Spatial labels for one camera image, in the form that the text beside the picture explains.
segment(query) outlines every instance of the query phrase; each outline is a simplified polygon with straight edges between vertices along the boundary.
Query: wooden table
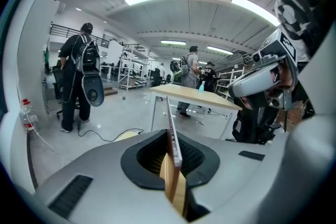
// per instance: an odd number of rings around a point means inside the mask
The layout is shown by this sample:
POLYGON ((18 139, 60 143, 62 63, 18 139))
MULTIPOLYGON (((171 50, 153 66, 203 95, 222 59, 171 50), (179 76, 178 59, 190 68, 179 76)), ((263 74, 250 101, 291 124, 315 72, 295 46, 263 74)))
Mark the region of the wooden table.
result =
POLYGON ((169 98, 189 104, 200 105, 206 108, 211 108, 216 112, 221 112, 228 116, 226 125, 219 139, 226 137, 226 132, 232 133, 233 123, 237 119, 237 113, 241 107, 231 103, 230 101, 216 95, 213 92, 199 92, 196 89, 191 89, 174 84, 166 84, 157 87, 149 88, 152 92, 150 101, 150 119, 148 122, 148 132, 153 131, 154 112, 156 105, 156 97, 169 98))

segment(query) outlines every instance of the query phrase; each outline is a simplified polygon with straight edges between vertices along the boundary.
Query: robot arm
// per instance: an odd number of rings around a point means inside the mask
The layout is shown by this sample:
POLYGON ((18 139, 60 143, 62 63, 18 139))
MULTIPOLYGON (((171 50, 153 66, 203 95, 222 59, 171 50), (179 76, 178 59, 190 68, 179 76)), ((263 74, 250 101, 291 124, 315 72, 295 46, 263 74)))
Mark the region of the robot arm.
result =
POLYGON ((229 94, 233 98, 241 98, 250 109, 265 106, 291 109, 291 92, 298 82, 296 50, 291 42, 277 29, 253 54, 252 59, 251 72, 232 82, 228 87, 229 94), (284 63, 290 70, 290 86, 282 85, 279 80, 279 70, 284 63))

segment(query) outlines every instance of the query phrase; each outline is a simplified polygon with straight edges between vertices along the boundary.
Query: plastic bottle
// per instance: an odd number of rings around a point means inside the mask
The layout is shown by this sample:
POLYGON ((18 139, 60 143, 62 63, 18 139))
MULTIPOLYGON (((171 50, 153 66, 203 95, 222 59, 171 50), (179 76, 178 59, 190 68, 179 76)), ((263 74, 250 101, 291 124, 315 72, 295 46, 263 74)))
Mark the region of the plastic bottle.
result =
POLYGON ((202 85, 199 87, 200 92, 204 92, 204 83, 205 83, 205 81, 203 81, 202 85))
POLYGON ((23 105, 21 107, 20 117, 24 128, 27 131, 35 129, 36 133, 39 133, 40 129, 39 129, 38 117, 35 114, 32 105, 27 99, 22 100, 22 103, 23 105))

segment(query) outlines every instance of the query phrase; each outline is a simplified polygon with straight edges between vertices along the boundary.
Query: shoe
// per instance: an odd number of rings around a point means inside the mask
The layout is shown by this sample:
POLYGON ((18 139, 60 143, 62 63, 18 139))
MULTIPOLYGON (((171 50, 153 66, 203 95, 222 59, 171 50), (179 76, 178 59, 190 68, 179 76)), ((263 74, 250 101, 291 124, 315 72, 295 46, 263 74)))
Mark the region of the shoe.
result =
POLYGON ((185 118, 185 119, 190 119, 191 118, 190 115, 188 115, 187 113, 183 113, 183 112, 180 112, 179 116, 182 117, 182 118, 185 118))
POLYGON ((65 133, 67 133, 67 134, 70 133, 70 131, 67 131, 67 130, 63 129, 62 127, 59 129, 59 131, 60 131, 60 132, 65 132, 65 133))

